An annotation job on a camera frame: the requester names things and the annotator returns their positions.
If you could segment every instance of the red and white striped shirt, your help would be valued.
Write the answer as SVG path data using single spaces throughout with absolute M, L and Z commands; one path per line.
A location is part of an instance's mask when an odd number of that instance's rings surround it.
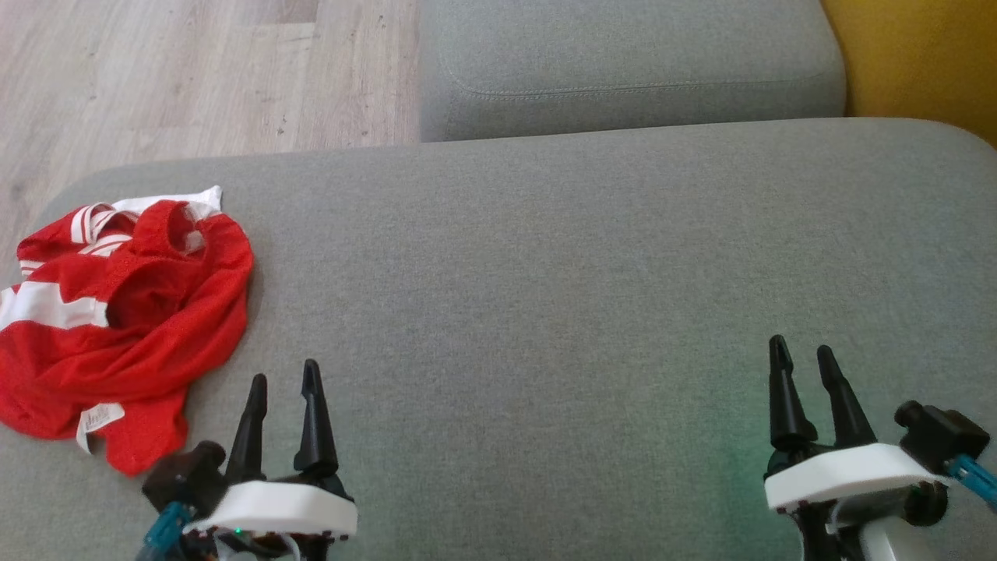
M 0 421 L 72 438 L 82 411 L 120 403 L 125 416 L 97 434 L 129 475 L 182 447 L 187 387 L 245 330 L 242 228 L 198 201 L 96 204 L 28 237 L 17 257 L 25 279 L 0 291 Z

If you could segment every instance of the white plastic housing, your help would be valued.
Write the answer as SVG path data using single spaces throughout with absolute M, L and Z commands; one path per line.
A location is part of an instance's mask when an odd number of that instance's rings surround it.
M 924 533 L 895 516 L 862 524 L 858 542 L 866 561 L 934 561 Z
M 211 516 L 185 531 L 212 527 L 352 536 L 357 533 L 357 505 L 312 485 L 247 481 L 228 487 Z
M 950 484 L 921 467 L 899 446 L 867 444 L 815 456 L 765 481 L 769 508 L 796 510 L 803 501 L 825 502 L 898 489 L 921 481 Z

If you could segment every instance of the yellow wall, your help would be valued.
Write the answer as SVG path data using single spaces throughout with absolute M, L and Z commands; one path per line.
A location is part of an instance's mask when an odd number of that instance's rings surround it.
M 823 0 L 848 113 L 949 123 L 997 147 L 997 0 Z

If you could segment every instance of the wooden floor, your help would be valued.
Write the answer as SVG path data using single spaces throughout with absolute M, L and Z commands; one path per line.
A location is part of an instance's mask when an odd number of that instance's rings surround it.
M 0 267 L 105 168 L 417 140 L 418 0 L 0 0 Z

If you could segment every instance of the couch cushion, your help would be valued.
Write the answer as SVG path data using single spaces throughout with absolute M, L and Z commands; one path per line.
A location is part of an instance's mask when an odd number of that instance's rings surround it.
M 264 470 L 288 473 L 318 359 L 361 513 L 336 559 L 794 558 L 762 484 L 777 332 L 824 441 L 821 343 L 885 442 L 910 398 L 997 428 L 997 154 L 956 129 L 798 120 L 153 164 L 83 180 L 43 220 L 214 184 L 257 261 L 242 345 L 191 392 L 189 444 L 230 446 L 263 371 Z M 72 442 L 0 427 L 0 473 L 11 559 L 128 559 L 155 518 L 139 481 Z M 926 533 L 941 559 L 982 559 L 990 516 L 954 492 Z
M 840 116 L 820 0 L 426 0 L 422 138 Z

